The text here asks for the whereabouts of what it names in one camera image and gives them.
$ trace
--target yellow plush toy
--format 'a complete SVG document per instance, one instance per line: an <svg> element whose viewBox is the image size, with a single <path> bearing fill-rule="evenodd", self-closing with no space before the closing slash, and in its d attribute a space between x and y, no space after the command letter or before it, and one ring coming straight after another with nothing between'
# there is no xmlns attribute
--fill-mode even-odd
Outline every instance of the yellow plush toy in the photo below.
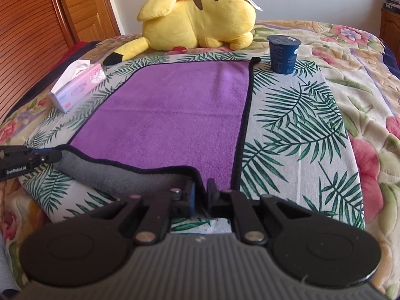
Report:
<svg viewBox="0 0 400 300"><path fill-rule="evenodd" d="M253 41L254 6L252 0L148 0L137 16L143 36L117 48L103 64L130 60L148 48L218 48L223 42L231 50L246 48Z"/></svg>

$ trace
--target floral bedspread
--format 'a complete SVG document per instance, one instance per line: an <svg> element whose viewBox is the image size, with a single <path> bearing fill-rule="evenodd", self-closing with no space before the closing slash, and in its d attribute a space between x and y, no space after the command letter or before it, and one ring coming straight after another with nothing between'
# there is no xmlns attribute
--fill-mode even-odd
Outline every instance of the floral bedspread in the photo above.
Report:
<svg viewBox="0 0 400 300"><path fill-rule="evenodd" d="M379 242L382 261L373 284L390 299L399 293L400 80L383 62L384 47L373 35L353 28L310 21L263 21L253 30L248 52L269 53L267 37L285 34L302 41L299 57L322 70L349 133L363 193L366 229ZM84 58L97 62L135 35L100 43ZM219 49L147 51L140 57L204 53ZM22 144L51 112L47 92L17 110L0 126L0 144ZM19 287L27 282L18 261L21 242L48 219L16 179L0 184L5 194L1 231Z"/></svg>

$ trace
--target wooden louvered door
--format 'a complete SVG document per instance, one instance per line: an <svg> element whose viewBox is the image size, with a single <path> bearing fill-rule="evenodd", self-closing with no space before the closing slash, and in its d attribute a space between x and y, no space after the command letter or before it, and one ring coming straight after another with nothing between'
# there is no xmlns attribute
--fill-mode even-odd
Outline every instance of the wooden louvered door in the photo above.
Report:
<svg viewBox="0 0 400 300"><path fill-rule="evenodd" d="M0 123L76 38L61 0L0 0Z"/></svg>

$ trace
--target red cloth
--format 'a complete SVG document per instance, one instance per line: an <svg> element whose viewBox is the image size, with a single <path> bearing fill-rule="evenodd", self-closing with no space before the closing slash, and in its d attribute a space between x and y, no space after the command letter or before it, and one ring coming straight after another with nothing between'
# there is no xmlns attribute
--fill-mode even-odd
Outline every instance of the red cloth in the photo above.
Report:
<svg viewBox="0 0 400 300"><path fill-rule="evenodd" d="M58 67L62 62L68 60L69 57L70 57L73 53L79 51L79 50L80 50L82 47L84 47L86 44L87 44L87 42L85 42L85 41L80 41L80 42L76 43L74 46L72 46L72 47L69 49L68 52L66 52L66 53L61 57L61 59L59 59L59 61L56 63L56 65L53 66L52 69Z"/></svg>

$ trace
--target wooden door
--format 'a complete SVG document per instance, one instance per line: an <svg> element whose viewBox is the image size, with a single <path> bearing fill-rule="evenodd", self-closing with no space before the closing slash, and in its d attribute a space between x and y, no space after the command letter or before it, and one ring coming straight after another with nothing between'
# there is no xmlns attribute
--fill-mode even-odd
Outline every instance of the wooden door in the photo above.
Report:
<svg viewBox="0 0 400 300"><path fill-rule="evenodd" d="M120 35L109 0L65 0L77 36L83 42Z"/></svg>
<svg viewBox="0 0 400 300"><path fill-rule="evenodd" d="M380 37L395 54L400 66L400 14L382 9Z"/></svg>

